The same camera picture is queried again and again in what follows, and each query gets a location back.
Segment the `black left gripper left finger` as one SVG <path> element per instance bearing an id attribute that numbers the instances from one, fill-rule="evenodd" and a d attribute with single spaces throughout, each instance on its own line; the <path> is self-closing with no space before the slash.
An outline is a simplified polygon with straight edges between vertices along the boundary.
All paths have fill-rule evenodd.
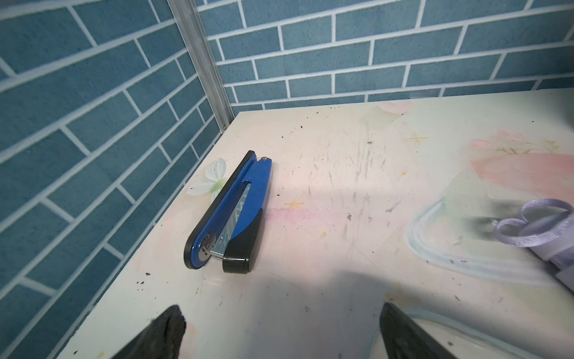
<path id="1" fill-rule="evenodd" d="M 113 359 L 178 359 L 186 330 L 185 317 L 172 305 L 127 343 Z"/>

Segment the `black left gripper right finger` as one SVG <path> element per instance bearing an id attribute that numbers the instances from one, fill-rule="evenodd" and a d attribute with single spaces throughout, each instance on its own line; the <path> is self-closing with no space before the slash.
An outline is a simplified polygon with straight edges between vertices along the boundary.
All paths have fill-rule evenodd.
<path id="1" fill-rule="evenodd" d="M 386 302 L 379 318 L 388 358 L 456 359 L 408 315 Z"/>

